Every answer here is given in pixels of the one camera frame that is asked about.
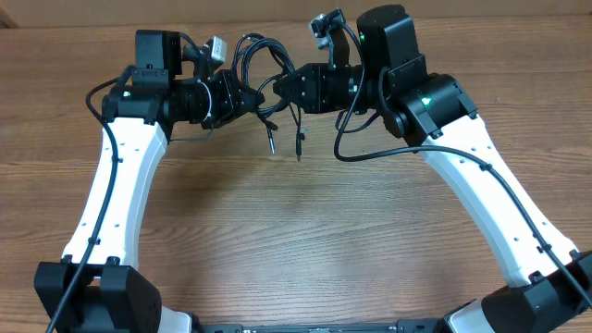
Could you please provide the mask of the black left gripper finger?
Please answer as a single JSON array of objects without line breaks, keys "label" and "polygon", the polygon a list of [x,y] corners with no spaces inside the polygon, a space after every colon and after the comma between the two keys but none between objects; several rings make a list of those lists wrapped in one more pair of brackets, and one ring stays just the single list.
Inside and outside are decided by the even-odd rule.
[{"label": "black left gripper finger", "polygon": [[253,104],[235,104],[230,107],[228,112],[226,113],[226,123],[230,123],[235,119],[242,117],[247,113],[253,113],[257,108],[256,105]]},{"label": "black left gripper finger", "polygon": [[238,85],[238,104],[239,105],[261,105],[265,101],[265,96],[257,90],[251,88],[241,79],[236,78]]}]

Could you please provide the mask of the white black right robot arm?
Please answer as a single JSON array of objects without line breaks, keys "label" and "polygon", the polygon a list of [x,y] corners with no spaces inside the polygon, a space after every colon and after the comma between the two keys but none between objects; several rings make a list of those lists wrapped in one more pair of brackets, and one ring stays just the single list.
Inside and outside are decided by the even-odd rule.
[{"label": "white black right robot arm", "polygon": [[308,114],[338,112],[339,134],[371,111],[450,186],[493,252],[504,286],[440,318],[399,320],[397,332],[550,332],[591,306],[591,255],[537,208],[505,164],[462,85],[430,73],[403,6],[340,10],[310,22],[325,63],[309,63],[274,85]]}]

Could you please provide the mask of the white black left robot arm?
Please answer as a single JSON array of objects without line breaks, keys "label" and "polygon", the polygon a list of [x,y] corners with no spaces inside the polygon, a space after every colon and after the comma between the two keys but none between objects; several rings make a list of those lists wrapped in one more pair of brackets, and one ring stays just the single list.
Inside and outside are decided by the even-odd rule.
[{"label": "white black left robot arm", "polygon": [[139,30],[135,61],[98,86],[92,109],[101,154],[80,222],[58,262],[42,262],[34,288],[51,332],[199,332],[194,314],[164,306],[139,270],[139,240],[155,171],[176,123],[208,132],[251,111],[263,95],[224,68],[227,43],[197,45],[179,31]]}]

